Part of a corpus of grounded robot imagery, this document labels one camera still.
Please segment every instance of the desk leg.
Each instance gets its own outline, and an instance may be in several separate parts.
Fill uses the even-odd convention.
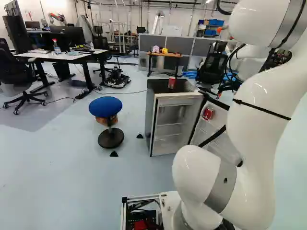
[[[84,62],[82,63],[83,66],[83,71],[84,71],[84,77],[85,77],[85,81],[86,81],[86,86],[89,89],[89,91],[92,91],[94,89],[93,83],[92,83],[92,79],[91,79],[91,75],[90,72],[88,70],[88,66],[87,63]]]
[[[82,99],[85,96],[87,96],[88,94],[90,94],[91,91],[93,91],[94,89],[94,85],[92,83],[92,79],[91,79],[91,75],[90,72],[88,70],[88,66],[87,63],[84,62],[82,63],[82,67],[83,67],[83,71],[84,71],[84,77],[85,77],[85,81],[86,81],[86,86],[88,88],[88,90],[85,90],[84,92],[82,92],[81,94],[76,96],[76,99]]]
[[[42,63],[40,62],[36,62],[35,63],[36,67],[37,67],[37,70],[38,70],[38,73],[39,73],[39,77],[40,79],[42,80],[42,85],[31,90],[30,93],[35,93],[35,92],[38,92],[46,87],[48,87],[49,85],[53,85],[55,82],[54,81],[51,81],[51,82],[48,82],[48,79],[46,77],[46,74],[44,72],[44,69],[43,69],[43,66],[42,66]]]
[[[99,64],[100,64],[100,71],[101,71],[101,78],[102,78],[102,82],[99,85],[105,85],[106,71],[105,71],[104,55],[99,56]]]
[[[149,55],[148,74],[147,74],[148,77],[149,77],[149,76],[151,75],[151,73],[152,73],[151,70],[150,70],[151,65],[152,65],[152,56]]]
[[[175,78],[178,77],[178,68],[179,68],[180,58],[176,58],[176,70],[175,70]]]

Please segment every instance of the wooden table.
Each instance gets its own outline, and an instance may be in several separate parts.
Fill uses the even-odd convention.
[[[152,73],[151,71],[151,65],[152,65],[152,56],[164,56],[164,57],[170,57],[170,58],[176,58],[176,70],[175,70],[175,78],[177,78],[178,74],[178,67],[179,67],[179,62],[180,58],[182,57],[182,54],[174,54],[174,53],[168,53],[168,54],[158,54],[158,53],[152,53],[152,52],[147,52],[147,55],[149,55],[149,65],[148,65],[148,74],[147,76],[149,77]]]

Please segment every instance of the small table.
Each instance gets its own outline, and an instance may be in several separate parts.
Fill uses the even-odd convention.
[[[149,65],[148,65],[148,74],[147,74],[148,77],[152,73],[152,71],[151,71],[152,56],[164,56],[164,57],[176,58],[175,78],[177,78],[179,61],[180,61],[180,58],[182,57],[182,54],[174,54],[174,53],[158,54],[158,53],[152,53],[152,52],[147,52],[147,54],[149,55]]]
[[[41,62],[49,61],[49,62],[68,62],[68,63],[74,63],[74,64],[81,64],[83,67],[83,71],[84,71],[86,85],[89,90],[87,93],[84,94],[84,96],[86,96],[94,89],[93,83],[91,80],[91,76],[90,76],[90,72],[87,66],[87,59],[86,59],[86,57],[89,57],[90,55],[91,54],[80,54],[79,56],[70,56],[64,53],[60,55],[55,55],[53,53],[48,53],[48,54],[24,53],[24,54],[15,55],[15,57],[17,58],[37,58],[37,60],[35,61],[35,64],[36,64],[36,67],[37,67],[37,70],[38,70],[38,73],[39,73],[40,79],[42,80],[43,85],[30,91],[30,93],[35,93],[55,83],[54,81],[48,82]]]

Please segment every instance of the red component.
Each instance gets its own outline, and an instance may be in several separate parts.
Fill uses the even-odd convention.
[[[144,222],[144,220],[134,222],[134,230],[146,230],[147,226]]]
[[[169,77],[168,79],[168,88],[173,89],[175,87],[176,78],[175,77]]]
[[[213,116],[214,116],[214,110],[212,108],[206,108],[202,115],[202,117],[206,121],[210,121],[213,118]]]

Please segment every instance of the keyboard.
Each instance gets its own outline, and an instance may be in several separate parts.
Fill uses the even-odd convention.
[[[44,49],[33,49],[33,50],[29,50],[29,53],[37,53],[37,54],[47,54],[50,53],[49,51],[46,51]]]

